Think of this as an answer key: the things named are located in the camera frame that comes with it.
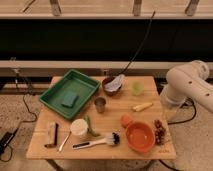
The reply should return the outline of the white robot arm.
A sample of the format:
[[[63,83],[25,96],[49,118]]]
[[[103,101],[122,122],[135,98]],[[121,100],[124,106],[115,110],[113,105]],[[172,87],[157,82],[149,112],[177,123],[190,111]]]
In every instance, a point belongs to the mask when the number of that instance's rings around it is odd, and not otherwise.
[[[167,84],[160,93],[163,114],[167,121],[175,117],[187,98],[213,113],[213,85],[206,82],[209,74],[208,65],[200,60],[175,66],[167,72]]]

